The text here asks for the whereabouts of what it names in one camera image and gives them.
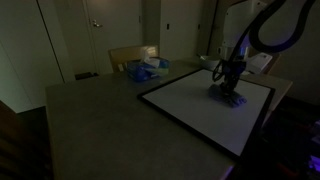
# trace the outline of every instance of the dark floor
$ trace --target dark floor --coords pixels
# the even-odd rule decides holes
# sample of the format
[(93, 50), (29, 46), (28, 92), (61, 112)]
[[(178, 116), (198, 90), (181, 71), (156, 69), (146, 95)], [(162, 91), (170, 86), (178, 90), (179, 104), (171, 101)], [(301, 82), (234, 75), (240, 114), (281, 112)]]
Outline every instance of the dark floor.
[[(306, 164), (310, 139), (308, 125), (320, 119), (319, 106), (285, 97), (271, 116), (246, 165), (235, 171), (235, 179), (296, 179)], [(19, 113), (23, 124), (49, 143), (45, 107)]]

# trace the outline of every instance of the white board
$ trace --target white board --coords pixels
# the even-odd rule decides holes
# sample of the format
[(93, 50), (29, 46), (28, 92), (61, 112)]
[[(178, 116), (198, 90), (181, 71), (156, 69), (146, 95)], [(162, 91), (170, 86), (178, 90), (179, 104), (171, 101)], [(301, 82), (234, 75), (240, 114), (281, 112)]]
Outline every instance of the white board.
[(209, 97), (211, 77), (210, 71), (201, 70), (142, 98), (240, 156), (272, 90), (240, 80), (235, 90), (247, 103), (231, 108)]

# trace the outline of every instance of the gray table surface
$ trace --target gray table surface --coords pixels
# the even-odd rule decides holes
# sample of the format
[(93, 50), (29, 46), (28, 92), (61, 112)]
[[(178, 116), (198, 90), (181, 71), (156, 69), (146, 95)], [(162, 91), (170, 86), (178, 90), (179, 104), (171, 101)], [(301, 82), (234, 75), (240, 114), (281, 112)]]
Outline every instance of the gray table surface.
[(114, 73), (48, 87), (55, 179), (219, 179), (231, 159), (137, 99), (198, 68), (186, 59), (142, 83)]

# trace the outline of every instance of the door handle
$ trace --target door handle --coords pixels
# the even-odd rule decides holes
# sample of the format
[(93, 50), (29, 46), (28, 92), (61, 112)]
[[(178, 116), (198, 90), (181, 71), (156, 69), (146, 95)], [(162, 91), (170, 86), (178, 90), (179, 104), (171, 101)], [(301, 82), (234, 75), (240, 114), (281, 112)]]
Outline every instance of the door handle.
[(97, 20), (92, 20), (92, 24), (93, 24), (93, 27), (96, 27), (96, 28), (102, 28), (103, 27), (103, 25), (102, 24), (98, 24), (97, 23)]

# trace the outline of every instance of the chair backrest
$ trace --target chair backrest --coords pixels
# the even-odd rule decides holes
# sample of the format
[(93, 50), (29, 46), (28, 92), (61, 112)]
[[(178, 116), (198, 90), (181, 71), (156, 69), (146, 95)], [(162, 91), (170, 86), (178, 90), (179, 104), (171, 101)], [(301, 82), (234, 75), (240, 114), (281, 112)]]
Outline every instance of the chair backrest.
[(141, 52), (146, 50), (149, 57), (158, 57), (159, 49), (157, 45), (152, 46), (132, 46), (109, 50), (110, 61), (113, 72), (120, 72), (119, 65), (126, 69), (126, 63), (132, 60), (141, 59)]
[(49, 147), (0, 101), (0, 173), (18, 179), (52, 177)]
[[(260, 52), (254, 48), (249, 48), (249, 57), (259, 54)], [(275, 64), (281, 57), (280, 53), (267, 53), (272, 56), (271, 61), (268, 63), (267, 67), (263, 71), (263, 74), (270, 74), (271, 70), (274, 68)]]

